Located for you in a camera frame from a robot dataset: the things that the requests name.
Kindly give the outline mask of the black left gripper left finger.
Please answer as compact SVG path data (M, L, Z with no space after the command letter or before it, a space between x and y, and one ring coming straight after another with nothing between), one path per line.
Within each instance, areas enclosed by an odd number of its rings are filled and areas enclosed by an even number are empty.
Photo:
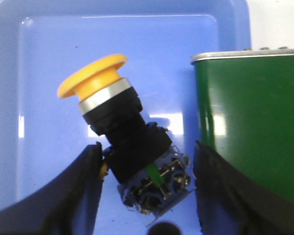
M86 146L47 185L0 211L0 235L91 235L103 181L102 147Z

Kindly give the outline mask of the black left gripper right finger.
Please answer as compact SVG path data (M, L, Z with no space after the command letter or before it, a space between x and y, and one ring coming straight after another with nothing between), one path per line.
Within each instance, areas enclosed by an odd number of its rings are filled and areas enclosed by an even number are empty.
M258 185L199 141L194 175L204 235L294 235L294 203Z

